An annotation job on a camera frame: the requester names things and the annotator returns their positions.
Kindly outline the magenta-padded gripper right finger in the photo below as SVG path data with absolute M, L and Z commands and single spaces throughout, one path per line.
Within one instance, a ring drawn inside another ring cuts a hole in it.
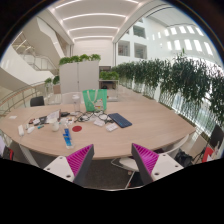
M 167 153 L 157 154 L 135 143 L 132 144 L 131 153 L 145 185 L 183 168 Z

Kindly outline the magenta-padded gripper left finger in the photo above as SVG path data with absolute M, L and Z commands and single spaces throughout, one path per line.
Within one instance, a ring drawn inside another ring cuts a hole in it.
M 94 145 L 90 144 L 67 157 L 58 156 L 44 170 L 82 186 L 93 155 Z

